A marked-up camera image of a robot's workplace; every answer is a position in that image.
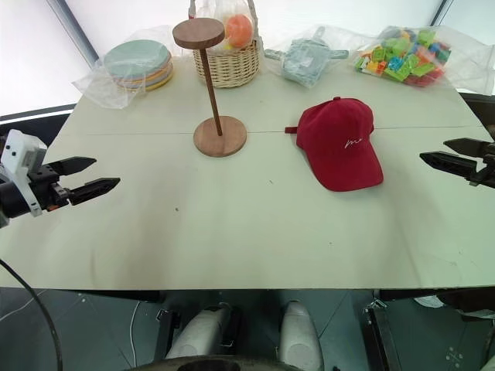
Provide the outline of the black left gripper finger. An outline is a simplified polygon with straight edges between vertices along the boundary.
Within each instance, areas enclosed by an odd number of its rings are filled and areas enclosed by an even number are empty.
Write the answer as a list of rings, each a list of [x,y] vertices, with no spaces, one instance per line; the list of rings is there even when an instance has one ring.
[[[49,167],[59,176],[68,176],[82,172],[84,169],[93,165],[96,161],[96,158],[74,156],[56,162],[51,162],[49,163]]]
[[[110,192],[121,181],[120,178],[100,178],[70,190],[69,201],[72,206],[85,203],[91,199]]]

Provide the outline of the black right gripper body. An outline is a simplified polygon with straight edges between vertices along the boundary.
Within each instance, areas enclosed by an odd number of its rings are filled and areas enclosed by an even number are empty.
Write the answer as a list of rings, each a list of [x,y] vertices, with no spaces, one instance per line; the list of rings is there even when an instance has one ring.
[[[494,187],[494,143],[486,141],[470,141],[471,156],[481,158],[485,166],[477,170],[473,161],[470,166],[469,183],[472,186]]]

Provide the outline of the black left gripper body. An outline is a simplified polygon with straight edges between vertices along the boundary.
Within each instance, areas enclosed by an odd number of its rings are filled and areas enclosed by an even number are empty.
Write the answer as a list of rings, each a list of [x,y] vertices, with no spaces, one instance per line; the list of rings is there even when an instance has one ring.
[[[69,204],[69,191],[58,183],[59,168],[58,164],[49,163],[28,174],[30,189],[42,211],[54,211]]]

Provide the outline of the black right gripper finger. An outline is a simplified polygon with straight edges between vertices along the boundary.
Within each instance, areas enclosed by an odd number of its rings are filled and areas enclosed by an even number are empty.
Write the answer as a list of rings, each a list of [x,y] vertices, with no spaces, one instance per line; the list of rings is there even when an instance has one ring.
[[[451,155],[443,151],[423,152],[420,159],[430,167],[457,176],[471,176],[476,173],[477,162]]]
[[[443,144],[460,155],[469,157],[483,157],[489,146],[487,141],[472,138],[457,138],[444,141]]]

